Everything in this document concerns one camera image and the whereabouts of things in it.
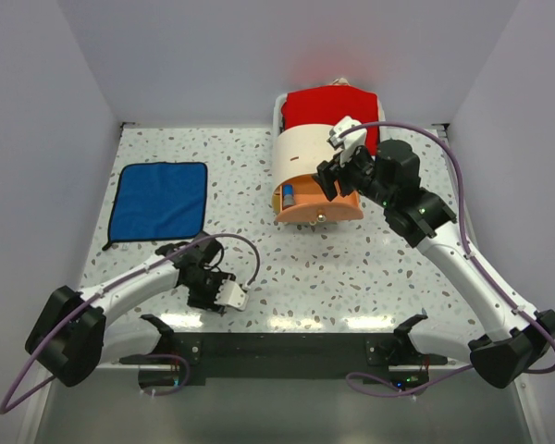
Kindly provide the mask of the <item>beige round drawer organizer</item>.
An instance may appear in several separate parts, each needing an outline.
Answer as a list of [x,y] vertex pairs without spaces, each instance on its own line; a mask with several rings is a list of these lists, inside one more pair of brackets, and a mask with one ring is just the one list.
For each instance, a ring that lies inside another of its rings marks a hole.
[[[327,142],[331,127],[325,124],[300,125],[281,132],[273,142],[271,204],[275,221],[311,224],[360,220],[364,212],[357,192],[329,202],[313,180],[317,166],[335,154]],[[282,186],[291,184],[295,205],[282,208]]]

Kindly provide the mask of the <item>blue grey glue stick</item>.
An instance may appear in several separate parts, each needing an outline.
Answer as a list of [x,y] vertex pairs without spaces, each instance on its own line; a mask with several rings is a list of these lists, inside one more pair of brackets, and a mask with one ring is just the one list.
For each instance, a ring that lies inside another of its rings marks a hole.
[[293,186],[291,184],[284,184],[282,186],[282,208],[287,209],[295,204]]

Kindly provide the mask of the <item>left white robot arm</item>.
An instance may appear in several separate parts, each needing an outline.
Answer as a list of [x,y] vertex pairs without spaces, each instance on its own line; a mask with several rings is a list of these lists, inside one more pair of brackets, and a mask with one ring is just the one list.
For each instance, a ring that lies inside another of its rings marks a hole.
[[67,387],[86,379],[101,363],[143,354],[153,363],[173,352],[171,329],[156,321],[149,333],[131,330],[107,336],[106,331],[154,296],[184,287],[188,305],[222,314],[243,310],[246,290],[232,273],[211,267],[223,251],[214,236],[170,243],[118,277],[82,290],[63,286],[47,300],[25,343],[26,352]]

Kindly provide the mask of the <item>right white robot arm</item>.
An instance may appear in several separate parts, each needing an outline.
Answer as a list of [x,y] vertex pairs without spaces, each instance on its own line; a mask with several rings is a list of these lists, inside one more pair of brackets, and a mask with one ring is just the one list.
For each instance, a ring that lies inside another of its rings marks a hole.
[[404,141],[382,142],[375,156],[358,142],[330,140],[333,156],[313,179],[329,201],[358,192],[381,206],[389,228],[434,264],[471,307],[482,336],[417,314],[394,331],[396,357],[407,364],[424,354],[469,363],[489,385],[503,389],[529,372],[555,339],[555,312],[539,311],[517,295],[462,240],[457,216],[421,184],[420,159]]

